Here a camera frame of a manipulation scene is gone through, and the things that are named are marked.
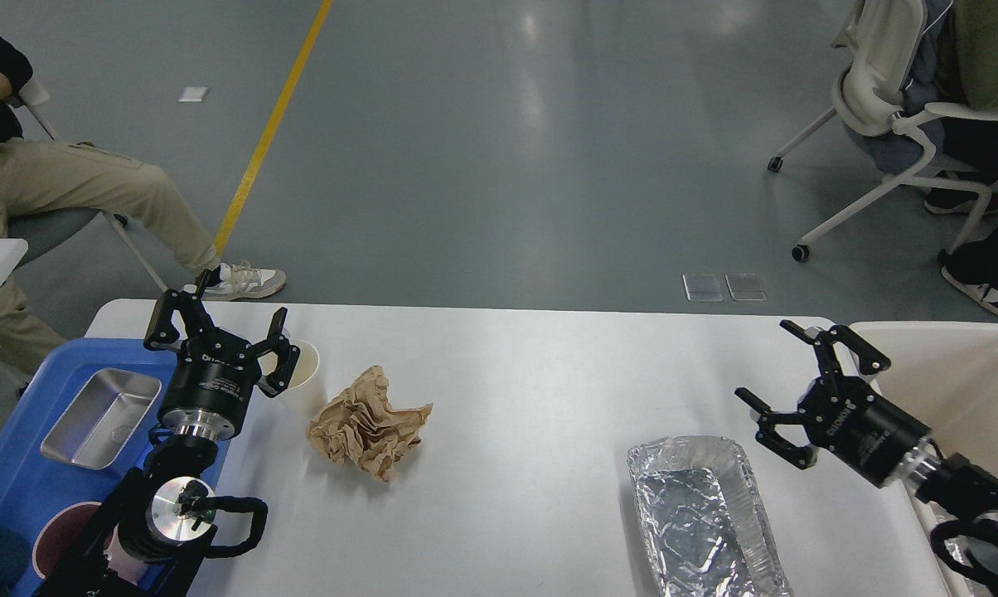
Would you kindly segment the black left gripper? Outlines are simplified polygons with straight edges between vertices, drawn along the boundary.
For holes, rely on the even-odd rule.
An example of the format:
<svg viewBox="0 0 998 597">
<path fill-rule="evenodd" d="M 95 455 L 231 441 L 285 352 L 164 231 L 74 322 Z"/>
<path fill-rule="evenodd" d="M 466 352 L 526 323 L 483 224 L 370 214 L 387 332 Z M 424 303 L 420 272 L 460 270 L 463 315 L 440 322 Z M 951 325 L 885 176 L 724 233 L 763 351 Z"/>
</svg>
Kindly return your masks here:
<svg viewBox="0 0 998 597">
<path fill-rule="evenodd" d="M 275 311 L 264 340 L 250 344 L 243 337 L 218 337 L 219 328 L 203 301 L 212 272 L 200 272 L 191 291 L 162 291 L 143 347 L 177 352 L 176 370 L 159 406 L 158 423 L 176 434 L 189 434 L 187 428 L 196 426 L 204 428 L 208 439 L 231 439 L 244 427 L 253 386 L 268 398 L 290 388 L 301 349 L 284 332 L 286 307 Z M 275 363 L 263 373 L 258 360 L 270 355 L 275 356 Z"/>
</svg>

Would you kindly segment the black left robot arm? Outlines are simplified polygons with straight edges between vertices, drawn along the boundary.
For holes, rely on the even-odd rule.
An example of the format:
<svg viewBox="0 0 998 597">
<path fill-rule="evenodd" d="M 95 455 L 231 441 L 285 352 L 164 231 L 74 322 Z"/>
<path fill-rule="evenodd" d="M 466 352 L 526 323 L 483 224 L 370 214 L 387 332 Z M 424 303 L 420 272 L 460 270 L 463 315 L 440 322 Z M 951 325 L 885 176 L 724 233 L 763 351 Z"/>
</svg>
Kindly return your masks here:
<svg viewBox="0 0 998 597">
<path fill-rule="evenodd" d="M 204 560 L 237 558 L 263 539 L 269 509 L 256 497 L 218 496 L 204 472 L 244 427 L 250 396 L 290 388 L 301 349 L 273 314 L 258 342 L 215 325 L 193 291 L 169 289 L 143 338 L 177 356 L 143 466 L 128 469 L 71 541 L 36 596 L 185 596 Z"/>
</svg>

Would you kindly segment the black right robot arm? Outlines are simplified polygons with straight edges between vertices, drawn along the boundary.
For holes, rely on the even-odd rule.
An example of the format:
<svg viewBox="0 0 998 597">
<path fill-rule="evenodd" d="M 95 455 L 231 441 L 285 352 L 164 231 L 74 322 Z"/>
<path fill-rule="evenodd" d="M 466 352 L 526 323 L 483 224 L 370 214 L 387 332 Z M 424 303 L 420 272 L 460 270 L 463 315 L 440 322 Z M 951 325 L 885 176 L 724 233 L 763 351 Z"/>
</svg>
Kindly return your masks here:
<svg viewBox="0 0 998 597">
<path fill-rule="evenodd" d="M 802 471 L 827 450 L 877 488 L 898 481 L 920 502 L 935 503 L 947 520 L 928 533 L 934 555 L 998 596 L 998 478 L 962 454 L 943 454 L 928 425 L 871 388 L 868 378 L 892 360 L 854 329 L 779 325 L 812 347 L 820 374 L 792 412 L 735 389 L 754 412 L 756 440 Z"/>
</svg>

